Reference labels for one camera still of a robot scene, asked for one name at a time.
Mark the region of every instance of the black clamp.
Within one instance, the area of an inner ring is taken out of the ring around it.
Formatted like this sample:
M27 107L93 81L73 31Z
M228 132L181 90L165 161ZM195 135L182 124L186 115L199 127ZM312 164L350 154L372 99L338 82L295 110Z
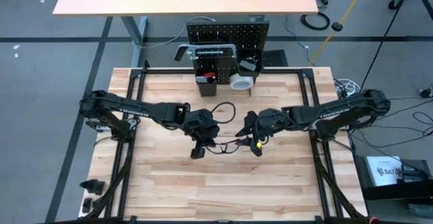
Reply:
M92 198L85 198L83 201L83 208L81 209L81 212L85 214L89 213L91 208L91 203L92 203Z
M97 179L91 179L80 183L80 187L83 187L89 192L89 194L95 194L100 196L102 189L104 188L105 181L98 181Z

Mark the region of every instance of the metal bracket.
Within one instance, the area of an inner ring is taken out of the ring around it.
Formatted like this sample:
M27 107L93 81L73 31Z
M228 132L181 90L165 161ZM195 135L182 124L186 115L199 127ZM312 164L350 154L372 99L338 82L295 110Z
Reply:
M182 44L177 49L175 61L180 62L185 52L189 55L191 61L199 59L199 55L224 55L224 51L198 51L199 49L231 49L232 58L236 58L236 46L234 44L220 44L220 45L190 45Z

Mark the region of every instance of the white cable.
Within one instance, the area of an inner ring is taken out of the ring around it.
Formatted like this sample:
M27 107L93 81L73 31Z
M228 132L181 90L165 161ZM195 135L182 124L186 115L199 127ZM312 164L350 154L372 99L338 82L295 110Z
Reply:
M360 86L351 79L337 79L337 81L340 81L344 85L344 89L346 90L347 96L351 96L354 93L361 91ZM340 87L341 85L340 86L336 85L337 92L341 91Z
M191 20L195 20L196 18L202 18L202 19L209 20L209 21L211 21L211 22L216 22L216 20L213 19L213 18L209 18L209 17L206 17L206 16L196 16L196 17L192 17L192 18L188 19L188 20L187 20L187 23L188 23L189 21L191 21ZM134 44L134 41L132 41L132 44L133 44L133 46L135 46L136 48L141 48L141 49L151 49L151 48L154 48L154 47L158 47L158 46L160 46L160 45L166 45L166 44L168 44L168 43L170 43L170 42L176 41L176 40L177 40L177 39L178 39L178 38L183 34L183 31L185 31L186 28L187 28L187 25L185 24L185 26L182 28L181 32L180 32L180 33L179 33L175 38L173 38L173 39L171 39L171 40L169 40L169 41L163 42L163 43L159 43L159 44L156 44L156 45L151 45L151 46L149 46L149 47L142 47L142 46L136 45L136 44Z

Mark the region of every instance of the black bin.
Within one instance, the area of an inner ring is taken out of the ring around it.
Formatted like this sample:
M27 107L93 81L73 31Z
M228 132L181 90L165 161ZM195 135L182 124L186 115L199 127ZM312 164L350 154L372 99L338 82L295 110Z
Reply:
M263 54L260 49L239 49L237 51L237 69L240 76L256 78L263 70ZM255 66L254 70L241 66L241 63Z

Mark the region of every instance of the black metal frame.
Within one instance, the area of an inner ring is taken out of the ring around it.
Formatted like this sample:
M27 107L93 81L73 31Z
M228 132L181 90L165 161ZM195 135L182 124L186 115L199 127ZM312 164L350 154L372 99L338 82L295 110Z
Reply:
M135 83L135 79L139 77L139 86L138 86L138 92L137 92L137 100L141 101L143 97L143 88L144 88L144 82L145 82L145 76L147 74L194 74L195 70L193 68L190 69L149 69L149 64L145 62L145 66L141 69L132 69L129 77L129 84L128 84L128 90L127 90L127 98L132 98L133 94L133 87ZM313 103L315 105L319 104L319 96L317 94L317 88L315 84L314 79L314 73L313 69L311 68L284 68L284 69L278 69L278 68L265 68L263 70L263 74L297 74L299 78L300 88L301 88L301 95L302 95L302 102L305 106L309 105L309 98L308 98L308 91L305 84L305 79L309 80L310 83L310 90L313 97ZM124 113L122 119L127 119L128 114ZM180 223L180 224L190 224L190 223L206 223L206 224L213 224L213 223L221 223L221 224L268 224L268 223L278 223L278 224L320 224L323 222L322 218L320 216L316 216L314 221L137 221L137 217L131 217L130 221L124 221L124 209L126 205L126 199L127 199L127 192L128 192L128 182L129 182L129 175L131 172L131 165L132 165L132 157L134 152L134 146L135 146L135 136L137 132L137 127L131 130L131 133L133 134L133 138L128 146L128 152L127 152L127 158L124 161L125 164L129 164L127 166L127 173L124 175L124 177L121 179L123 180L122 189L120 193L120 200L117 210L117 216L111 217L112 214L112 205L114 200L114 191L112 192L112 196L110 196L110 199L106 205L104 218L87 218L87 219L78 219L75 221L63 221L63 222L57 222L57 223L63 223L63 224L72 224L72 223L147 223L147 224L171 224L171 223ZM310 141L311 141L311 147L312 147L312 153L313 153L313 159L315 164L315 170L316 170L316 176L317 176L317 183L319 187L319 195L321 199L321 205L323 208L323 217L325 219L330 218L329 213L329 206L327 205L327 194L325 191L325 184L323 182L323 178L327 178L328 180L331 179L335 182L335 175L334 175L334 168L332 166L332 159L329 152L329 145L327 143L323 144L324 147L324 156L326 160L327 165L327 173L329 176L324 176L325 173L323 171L320 171L320 167L323 167L323 164L320 159L319 150L318 150L318 142L315 139L312 131L309 132L310 135ZM123 143L118 142L116 153L114 157L114 164L112 169L112 178L111 183L114 182L116 176L119 172L119 166L121 161L123 151ZM116 188L118 184L120 183L119 179L117 179L116 186L110 186ZM333 199L334 204L336 205L336 213L337 217L343 217L342 216L342 206L340 202L338 201L338 195L333 191ZM340 221L355 221L351 219L342 219Z

